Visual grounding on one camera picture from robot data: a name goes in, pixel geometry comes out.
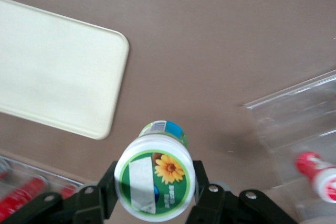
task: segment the green label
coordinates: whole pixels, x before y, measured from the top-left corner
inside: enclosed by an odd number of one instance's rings
[[[145,178],[142,177],[142,171],[146,173]],[[145,181],[145,184],[141,185],[140,180]],[[138,189],[134,189],[134,184],[131,184],[134,181]],[[147,194],[139,189],[147,187],[148,191],[148,186],[149,193]],[[179,209],[185,202],[190,189],[190,181],[184,165],[176,157],[151,150],[132,157],[124,166],[120,188],[123,198],[134,210],[144,215],[164,216]],[[141,198],[151,195],[153,195],[152,204],[154,205],[152,210],[140,210],[138,207],[141,208],[141,206],[132,202],[132,197],[133,200],[134,197],[137,197],[141,201]]]
[[[184,147],[188,148],[188,141],[184,132],[177,124],[170,121],[162,120],[152,122],[142,129],[139,136],[158,133],[173,137],[181,144],[183,144]]]

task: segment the cream plastic tray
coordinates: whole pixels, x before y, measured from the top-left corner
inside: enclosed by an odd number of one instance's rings
[[[109,134],[129,51],[121,33],[9,0],[0,31],[0,112]]]

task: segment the plastic container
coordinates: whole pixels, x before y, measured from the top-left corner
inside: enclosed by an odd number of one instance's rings
[[[115,167],[121,205],[135,217],[161,222],[181,214],[195,193],[195,170],[182,129],[169,121],[147,125]]]
[[[319,153],[336,164],[336,71],[245,104],[258,138],[268,150],[279,189],[300,221],[336,216],[336,204],[321,199],[295,166],[298,155]]]
[[[326,202],[336,203],[336,166],[321,159],[315,152],[300,154],[297,170],[308,177],[314,191]]]
[[[0,222],[27,204],[48,187],[48,181],[40,175],[35,175],[20,188],[11,191],[0,200]]]

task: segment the sunflower image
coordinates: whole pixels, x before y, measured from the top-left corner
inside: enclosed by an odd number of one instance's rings
[[[173,158],[162,155],[160,159],[156,159],[155,174],[162,177],[162,182],[166,185],[174,181],[183,180],[184,171],[182,167]]]

